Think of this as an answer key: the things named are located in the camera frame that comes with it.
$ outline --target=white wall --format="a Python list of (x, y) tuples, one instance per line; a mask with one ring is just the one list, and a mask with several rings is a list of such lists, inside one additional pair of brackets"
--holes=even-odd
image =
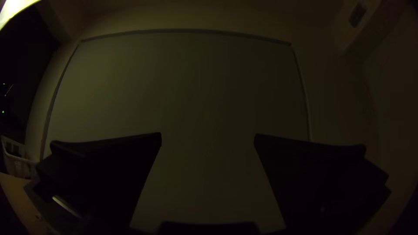
[(96, 19), (77, 40), (54, 56), (38, 88), (28, 121), (26, 145), (39, 157), (46, 112), (65, 64), (78, 40), (98, 35), (156, 28), (216, 29), (289, 41), (305, 79), (313, 140), (329, 144), (365, 143), (367, 157), (379, 164), (377, 132), (365, 83), (334, 51), (328, 28), (246, 8), (167, 5), (129, 9)]
[(390, 177), (390, 198), (366, 229), (387, 232), (406, 206), (418, 182), (418, 13), (412, 5), (364, 63), (375, 103), (380, 167)]

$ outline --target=wall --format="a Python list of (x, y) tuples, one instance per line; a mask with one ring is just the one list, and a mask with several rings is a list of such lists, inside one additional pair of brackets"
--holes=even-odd
[(199, 28), (256, 34), (289, 41), (302, 68), (312, 138), (329, 144), (365, 143), (379, 164), (374, 113), (365, 83), (337, 55), (327, 26), (241, 7), (164, 5), (132, 8), (95, 19), (63, 46), (39, 86), (28, 123), (28, 151), (39, 156), (46, 112), (66, 62), (82, 38), (155, 28)]
[(387, 232), (418, 182), (418, 14), (409, 5), (392, 32), (364, 63), (379, 133), (380, 167), (392, 195), (365, 231)]

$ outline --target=whiteboard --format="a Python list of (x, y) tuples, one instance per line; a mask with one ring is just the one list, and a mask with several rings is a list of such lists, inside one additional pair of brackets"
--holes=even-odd
[(44, 156), (51, 140), (161, 132), (132, 228), (253, 221), (272, 232), (285, 225), (254, 134), (308, 140), (305, 102), (286, 44), (201, 31), (103, 37), (69, 62)]

